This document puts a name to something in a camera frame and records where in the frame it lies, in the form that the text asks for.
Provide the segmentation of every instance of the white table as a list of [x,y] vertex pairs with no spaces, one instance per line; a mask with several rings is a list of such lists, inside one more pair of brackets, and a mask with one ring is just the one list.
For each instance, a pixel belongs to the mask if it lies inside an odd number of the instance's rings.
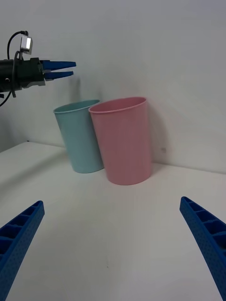
[[220,301],[183,195],[226,221],[226,175],[154,165],[118,186],[74,172],[59,147],[1,153],[0,226],[39,199],[46,212],[7,301]]

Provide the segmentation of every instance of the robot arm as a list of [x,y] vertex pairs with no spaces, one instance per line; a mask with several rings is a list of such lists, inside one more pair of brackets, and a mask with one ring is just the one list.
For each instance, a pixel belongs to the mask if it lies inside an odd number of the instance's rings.
[[[14,60],[11,60],[9,59],[9,45],[14,36],[19,33],[22,34],[20,51],[17,51]],[[8,60],[0,61],[0,98],[4,98],[2,92],[9,92],[7,98],[11,93],[13,97],[16,97],[15,91],[22,88],[29,88],[35,85],[43,86],[45,81],[73,75],[73,71],[52,71],[75,67],[75,62],[51,62],[40,60],[37,57],[24,61],[23,53],[31,54],[31,52],[32,38],[28,36],[28,32],[16,32],[10,38],[7,47]]]

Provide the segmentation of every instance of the pink cup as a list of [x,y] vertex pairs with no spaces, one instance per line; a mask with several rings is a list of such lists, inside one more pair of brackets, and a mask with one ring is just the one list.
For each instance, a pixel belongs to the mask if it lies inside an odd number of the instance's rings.
[[89,108],[110,182],[140,183],[152,171],[147,100],[130,97]]

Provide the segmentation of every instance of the light blue cup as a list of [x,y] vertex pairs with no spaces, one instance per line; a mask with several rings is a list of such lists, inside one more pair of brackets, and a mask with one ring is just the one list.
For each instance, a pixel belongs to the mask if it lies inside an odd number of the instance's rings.
[[99,100],[70,103],[54,110],[73,170],[87,174],[104,168],[89,108]]

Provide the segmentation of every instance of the cup rim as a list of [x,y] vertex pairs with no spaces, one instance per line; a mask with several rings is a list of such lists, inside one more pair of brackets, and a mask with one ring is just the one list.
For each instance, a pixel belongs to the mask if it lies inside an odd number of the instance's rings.
[[[133,98],[136,98],[140,101],[140,103],[138,104],[135,104],[135,105],[131,105],[131,106],[127,106],[125,108],[122,108],[122,109],[113,109],[113,110],[106,110],[106,111],[93,111],[92,108],[95,107],[95,109],[100,106],[100,105],[104,105],[106,103],[111,103],[111,102],[116,102],[116,101],[119,101],[119,100],[128,100],[129,99],[133,99]],[[89,108],[89,112],[91,114],[108,114],[108,113],[114,113],[114,112],[120,112],[120,111],[125,111],[125,110],[131,110],[131,109],[134,109],[136,107],[139,107],[143,104],[145,104],[147,102],[147,99],[145,97],[141,97],[141,96],[134,96],[134,97],[125,97],[125,98],[116,98],[116,99],[112,99],[112,100],[108,100],[107,102],[103,102],[103,103],[96,103],[94,106],[90,107]]]
[[[64,107],[70,105],[70,104],[77,104],[77,103],[88,103],[88,102],[94,102],[93,104],[90,104],[90,105],[86,105],[82,108],[78,108],[78,109],[72,109],[72,110],[68,110],[68,111],[57,111],[57,110],[60,110],[60,109],[63,109]],[[60,107],[57,107],[53,110],[54,114],[65,114],[65,113],[71,113],[71,112],[75,112],[75,111],[80,111],[80,110],[83,110],[83,109],[87,109],[87,108],[90,108],[92,107],[93,105],[96,105],[100,102],[99,99],[88,99],[88,100],[82,100],[80,102],[76,102],[76,103],[68,103],[68,104],[64,104]]]

